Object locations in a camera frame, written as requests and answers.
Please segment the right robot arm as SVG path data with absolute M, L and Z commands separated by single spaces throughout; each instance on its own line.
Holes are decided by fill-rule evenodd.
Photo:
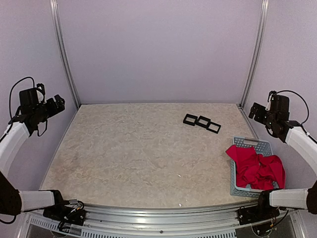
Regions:
M 289 118 L 288 99 L 271 99 L 266 106 L 253 103 L 249 118 L 265 126 L 281 140 L 290 184 L 286 189 L 269 189 L 260 194 L 253 215 L 264 220 L 274 208 L 294 208 L 317 213 L 317 141 L 296 120 Z

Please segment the red t-shirt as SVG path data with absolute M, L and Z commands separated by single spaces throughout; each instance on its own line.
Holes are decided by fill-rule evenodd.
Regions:
M 236 185 L 252 189 L 271 190 L 276 182 L 281 189 L 285 188 L 286 173 L 281 159 L 276 155 L 265 157 L 255 151 L 254 147 L 243 148 L 230 146 L 226 154 L 236 165 Z

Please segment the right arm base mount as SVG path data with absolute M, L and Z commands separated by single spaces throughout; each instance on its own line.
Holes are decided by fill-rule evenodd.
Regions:
M 256 223 L 268 219 L 276 219 L 280 212 L 277 208 L 260 208 L 258 205 L 250 207 L 240 207 L 237 211 L 239 225 Z

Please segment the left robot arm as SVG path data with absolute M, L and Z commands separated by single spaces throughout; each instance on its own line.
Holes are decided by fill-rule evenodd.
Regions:
M 65 109 L 65 100 L 60 95 L 38 103 L 23 99 L 25 104 L 18 107 L 0 139 L 0 213 L 17 216 L 23 212 L 49 208 L 58 220 L 66 220 L 69 209 L 64 206 L 60 191 L 22 191 L 8 179 L 11 165 L 25 141 L 38 130 L 39 124 L 47 123 L 49 118 Z

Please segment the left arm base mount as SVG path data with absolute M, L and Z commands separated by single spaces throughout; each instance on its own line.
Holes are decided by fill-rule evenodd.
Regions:
M 62 231 L 66 224 L 83 226 L 86 218 L 85 204 L 79 200 L 66 200 L 60 204 L 45 208 L 43 216 L 59 221 L 57 229 Z

